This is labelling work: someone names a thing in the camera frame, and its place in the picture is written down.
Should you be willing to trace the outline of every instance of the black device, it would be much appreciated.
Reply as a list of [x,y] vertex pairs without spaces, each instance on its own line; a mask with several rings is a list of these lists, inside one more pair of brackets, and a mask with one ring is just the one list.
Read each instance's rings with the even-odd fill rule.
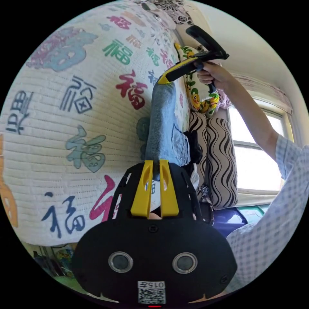
[[[201,51],[184,61],[177,62],[174,66],[163,73],[163,75],[158,79],[158,84],[168,84],[186,74],[201,70],[203,67],[202,62],[215,59],[226,60],[229,57],[229,54],[225,52],[218,42],[199,26],[190,26],[186,29],[186,33],[196,39],[207,49],[207,51]],[[214,93],[216,91],[216,87],[213,82],[209,85],[209,87],[210,93]]]
[[85,233],[72,257],[81,287],[119,308],[190,307],[224,291],[237,269],[227,240],[203,220],[187,172],[166,160],[159,168],[163,219],[148,220],[153,162],[134,165],[115,191],[108,220]]

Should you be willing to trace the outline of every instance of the blue bin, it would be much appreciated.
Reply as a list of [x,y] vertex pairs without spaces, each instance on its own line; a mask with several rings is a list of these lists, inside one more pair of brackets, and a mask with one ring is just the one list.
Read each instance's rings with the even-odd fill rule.
[[213,212],[213,216],[213,227],[224,237],[227,237],[231,232],[248,224],[247,219],[236,207],[216,210]]

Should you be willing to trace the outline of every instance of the black and white striped pillow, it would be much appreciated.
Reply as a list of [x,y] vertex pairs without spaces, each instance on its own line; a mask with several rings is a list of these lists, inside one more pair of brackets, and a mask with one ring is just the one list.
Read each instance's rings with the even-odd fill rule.
[[210,200],[214,209],[235,206],[238,201],[237,167],[234,144],[228,121],[206,118],[192,112],[189,131],[197,130],[198,142],[203,151],[197,172],[199,186],[209,186]]

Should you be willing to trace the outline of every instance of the white wall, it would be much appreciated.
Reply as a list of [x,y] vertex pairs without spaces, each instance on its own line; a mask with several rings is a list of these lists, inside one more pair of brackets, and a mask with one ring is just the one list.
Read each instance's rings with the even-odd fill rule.
[[301,146],[309,144],[309,114],[302,94],[289,69],[274,49],[255,31],[238,19],[214,7],[196,1],[207,19],[213,37],[230,57],[223,66],[234,72],[255,77],[283,90],[293,106],[295,134]]

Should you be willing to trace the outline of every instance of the denim leg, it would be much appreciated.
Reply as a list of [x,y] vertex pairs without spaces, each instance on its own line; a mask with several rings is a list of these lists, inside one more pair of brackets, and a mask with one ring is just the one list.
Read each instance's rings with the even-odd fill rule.
[[159,181],[158,163],[168,160],[179,166],[190,162],[187,137],[178,128],[174,114],[176,89],[174,83],[155,84],[151,99],[149,136],[145,160],[154,161],[154,180]]

